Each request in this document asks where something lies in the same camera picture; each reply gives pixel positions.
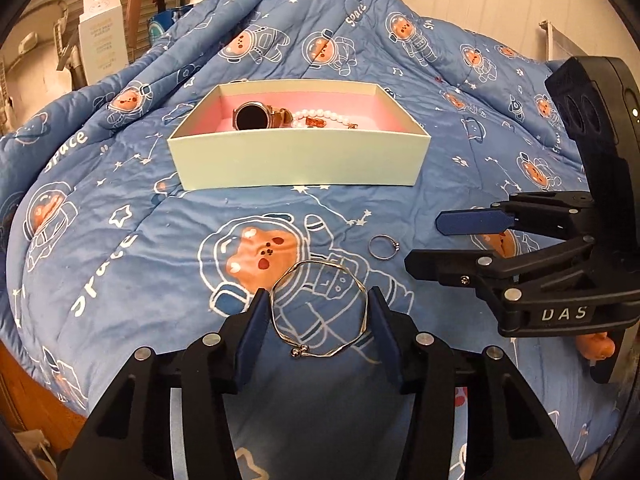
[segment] comforter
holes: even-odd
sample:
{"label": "comforter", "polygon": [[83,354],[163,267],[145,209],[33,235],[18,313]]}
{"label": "comforter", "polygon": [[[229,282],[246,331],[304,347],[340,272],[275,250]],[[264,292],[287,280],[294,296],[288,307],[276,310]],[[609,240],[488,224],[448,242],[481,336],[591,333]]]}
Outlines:
{"label": "comforter", "polygon": [[[586,189],[550,73],[400,0],[204,0],[132,65],[0,139],[2,341],[88,414],[136,348],[184,348],[290,263],[322,258],[454,348],[504,348],[578,462],[614,431],[615,389],[590,380],[571,340],[502,338],[472,290],[416,282],[402,262],[412,248],[513,256],[550,243],[434,228],[441,210],[511,192]],[[417,183],[185,191],[167,137],[215,85],[248,78],[379,84],[433,137]],[[398,256],[370,257],[377,234],[400,242]],[[322,352],[358,333],[360,309],[357,288],[319,266],[283,292],[276,322]],[[331,359],[289,351],[270,328],[250,384],[225,401],[244,478],[394,478],[412,399],[386,382],[372,337]],[[452,479],[465,469],[465,400],[460,388]]]}

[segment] jewelry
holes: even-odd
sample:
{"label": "jewelry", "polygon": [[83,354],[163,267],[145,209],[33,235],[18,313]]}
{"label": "jewelry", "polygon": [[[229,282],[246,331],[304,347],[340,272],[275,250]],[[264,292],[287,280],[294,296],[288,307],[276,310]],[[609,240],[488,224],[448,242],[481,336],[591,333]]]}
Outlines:
{"label": "jewelry", "polygon": [[331,110],[302,110],[301,112],[293,112],[293,128],[324,128],[326,120],[336,121],[344,124],[348,129],[353,130],[358,127],[357,124],[351,123],[347,116],[338,115]]}
{"label": "jewelry", "polygon": [[[391,245],[394,248],[394,252],[391,256],[378,256],[377,254],[374,254],[374,252],[371,250],[371,243],[373,242],[373,240],[375,240],[376,238],[384,238],[386,240],[389,240],[391,242]],[[373,256],[375,259],[380,260],[381,262],[386,262],[387,260],[390,260],[391,258],[393,258],[394,256],[396,256],[396,253],[400,250],[400,242],[396,242],[391,236],[389,235],[375,235],[371,240],[369,240],[369,254],[371,254],[371,256]]]}
{"label": "jewelry", "polygon": [[262,130],[291,126],[293,116],[286,108],[279,110],[258,101],[250,101],[234,110],[235,130]]}
{"label": "jewelry", "polygon": [[[360,332],[358,333],[358,335],[353,338],[351,341],[347,341],[346,343],[338,346],[338,348],[334,348],[333,350],[325,353],[325,354],[313,354],[309,351],[309,346],[305,345],[305,344],[300,344],[298,341],[295,341],[294,339],[290,338],[287,335],[284,335],[280,329],[278,328],[278,325],[276,324],[276,316],[275,316],[275,309],[274,309],[274,305],[275,305],[275,291],[276,288],[278,288],[278,286],[280,285],[280,283],[282,283],[284,280],[286,280],[287,276],[289,276],[290,274],[296,272],[296,270],[298,270],[298,268],[302,265],[305,264],[319,264],[319,265],[325,265],[328,267],[334,267],[335,269],[340,269],[342,272],[346,272],[348,275],[351,276],[351,279],[355,282],[355,284],[358,286],[358,288],[360,289],[361,293],[364,296],[364,313],[362,314],[362,323],[360,325]],[[271,289],[271,291],[269,292],[269,300],[271,303],[271,322],[273,323],[273,328],[276,331],[276,334],[278,334],[278,337],[280,339],[282,339],[285,343],[287,343],[288,345],[293,346],[293,348],[291,349],[291,356],[298,358],[298,357],[333,357],[334,355],[336,355],[337,353],[341,352],[342,350],[344,350],[345,348],[348,348],[349,346],[353,345],[358,339],[360,339],[365,332],[367,331],[367,321],[369,319],[369,297],[367,296],[367,289],[365,288],[364,284],[355,277],[355,275],[345,266],[342,266],[341,264],[336,264],[335,262],[326,262],[324,260],[301,260],[295,264],[293,264],[291,267],[289,267],[289,269],[287,269],[287,272],[285,272],[282,276],[280,276],[278,278],[278,281],[275,282],[273,284],[273,288]]]}

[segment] black device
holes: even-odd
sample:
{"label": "black device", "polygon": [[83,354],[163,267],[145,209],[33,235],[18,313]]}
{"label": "black device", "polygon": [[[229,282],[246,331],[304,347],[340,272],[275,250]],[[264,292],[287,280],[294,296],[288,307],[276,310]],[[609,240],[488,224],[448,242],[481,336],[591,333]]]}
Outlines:
{"label": "black device", "polygon": [[[487,209],[444,211],[436,227],[446,235],[513,229],[563,242],[513,258],[414,250],[405,267],[418,280],[475,288],[503,336],[612,332],[622,341],[640,319],[638,86],[609,57],[572,57],[545,84],[591,191],[516,193]],[[603,362],[592,375],[607,382],[611,371],[612,362]]]}
{"label": "black device", "polygon": [[[393,312],[379,288],[369,293],[370,327],[389,381],[415,394],[396,480],[446,480],[454,433],[455,386],[468,388],[467,480],[578,480],[574,462],[546,410],[504,351],[451,349]],[[186,350],[140,348],[107,388],[68,452],[60,480],[173,478],[171,388],[182,388],[190,480],[241,480],[223,394],[251,377],[270,323],[260,289],[249,309]]]}

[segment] open cardboard box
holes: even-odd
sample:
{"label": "open cardboard box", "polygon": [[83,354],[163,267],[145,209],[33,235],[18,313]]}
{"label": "open cardboard box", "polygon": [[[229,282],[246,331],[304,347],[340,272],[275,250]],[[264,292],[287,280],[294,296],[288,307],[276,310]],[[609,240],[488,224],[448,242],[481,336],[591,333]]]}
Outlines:
{"label": "open cardboard box", "polygon": [[[291,112],[331,110],[357,129],[233,129],[233,111],[258,101]],[[430,135],[380,86],[353,81],[278,79],[216,86],[168,139],[182,186],[412,186]]]}

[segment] wooden floor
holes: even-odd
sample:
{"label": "wooden floor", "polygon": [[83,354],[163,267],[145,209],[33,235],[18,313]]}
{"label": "wooden floor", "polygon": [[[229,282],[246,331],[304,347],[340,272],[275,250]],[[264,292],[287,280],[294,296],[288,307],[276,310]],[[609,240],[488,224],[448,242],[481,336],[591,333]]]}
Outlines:
{"label": "wooden floor", "polygon": [[[70,448],[84,424],[84,417],[66,408],[49,390],[31,379],[2,343],[0,374],[25,429],[42,430],[53,452]],[[11,413],[2,415],[13,425],[15,417]]]}

